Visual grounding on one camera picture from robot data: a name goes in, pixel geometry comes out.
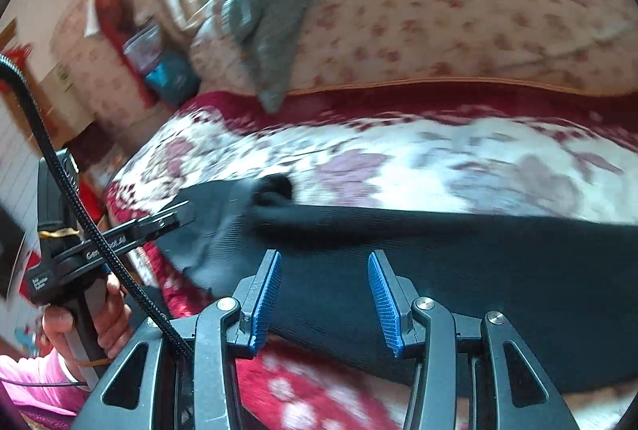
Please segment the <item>pink sleeved left forearm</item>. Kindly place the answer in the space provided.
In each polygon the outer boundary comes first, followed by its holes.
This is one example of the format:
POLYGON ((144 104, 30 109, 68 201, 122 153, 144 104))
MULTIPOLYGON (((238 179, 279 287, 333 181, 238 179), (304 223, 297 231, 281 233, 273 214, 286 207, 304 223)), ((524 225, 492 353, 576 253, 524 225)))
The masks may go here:
POLYGON ((32 429, 69 429, 91 394, 52 350, 44 357, 1 357, 1 377, 9 398, 32 429))

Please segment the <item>person's left hand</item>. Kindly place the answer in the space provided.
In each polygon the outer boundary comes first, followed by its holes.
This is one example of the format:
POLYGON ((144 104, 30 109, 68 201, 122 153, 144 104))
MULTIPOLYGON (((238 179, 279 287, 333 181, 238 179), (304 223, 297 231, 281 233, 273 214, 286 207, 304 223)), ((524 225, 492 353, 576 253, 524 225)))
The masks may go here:
MULTIPOLYGON (((132 309, 124 301, 121 284, 112 273, 106 282, 106 292, 105 305, 92 319, 97 343, 108 359, 114 359, 129 343, 133 334, 133 328, 130 326, 132 309)), ((75 328, 71 313, 62 307, 47 307, 43 313, 42 327, 47 340, 62 358, 67 369, 79 378, 81 374, 77 360, 66 341, 66 335, 75 328)))

